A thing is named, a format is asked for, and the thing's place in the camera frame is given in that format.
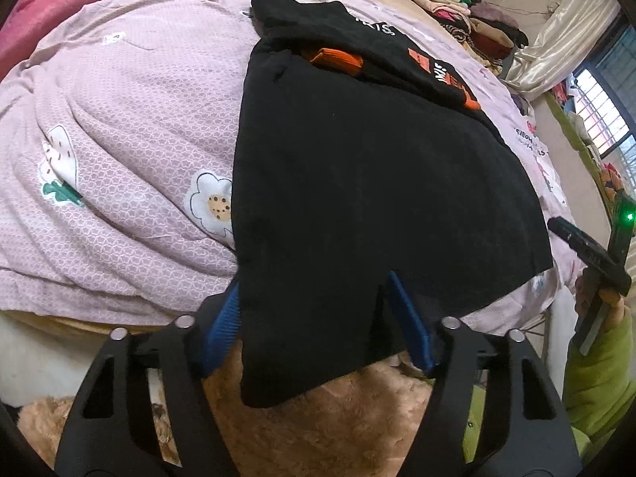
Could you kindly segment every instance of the brown fluffy rug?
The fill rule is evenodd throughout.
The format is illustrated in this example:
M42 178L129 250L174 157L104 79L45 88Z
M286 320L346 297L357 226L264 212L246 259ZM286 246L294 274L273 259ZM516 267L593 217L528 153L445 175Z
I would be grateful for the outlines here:
M394 477L424 414L431 387L383 361L270 409L240 401L240 344L204 383L242 477ZM24 407L18 427L53 465L71 399ZM165 410L155 407L164 459L177 461Z

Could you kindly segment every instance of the white curtain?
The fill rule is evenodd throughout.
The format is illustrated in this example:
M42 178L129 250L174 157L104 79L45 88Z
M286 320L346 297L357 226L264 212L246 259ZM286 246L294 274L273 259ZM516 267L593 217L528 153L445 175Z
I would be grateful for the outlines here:
M583 62L618 15L616 0L563 0L532 46L514 56L506 84L532 101Z

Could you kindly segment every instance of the cable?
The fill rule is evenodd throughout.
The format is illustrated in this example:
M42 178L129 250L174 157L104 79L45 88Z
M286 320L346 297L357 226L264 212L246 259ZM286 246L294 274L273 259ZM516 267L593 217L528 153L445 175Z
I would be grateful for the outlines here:
M500 9L506 9L510 12L514 12L515 14L520 14L522 16L531 16L532 14L542 14L544 16L551 16L554 12L532 12L532 10L525 9L512 9L511 7L504 7L503 5L494 4L492 2L484 2L485 4L490 4L495 7L499 7Z

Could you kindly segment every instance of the window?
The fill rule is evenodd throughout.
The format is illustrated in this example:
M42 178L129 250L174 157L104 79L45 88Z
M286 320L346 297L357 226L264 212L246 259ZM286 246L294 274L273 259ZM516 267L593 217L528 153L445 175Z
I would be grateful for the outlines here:
M574 100L576 113L583 118L585 129L602 155L629 132L629 127L589 71L583 70L576 82L579 89Z
M574 104L601 158L636 189L636 30L626 22L575 72Z

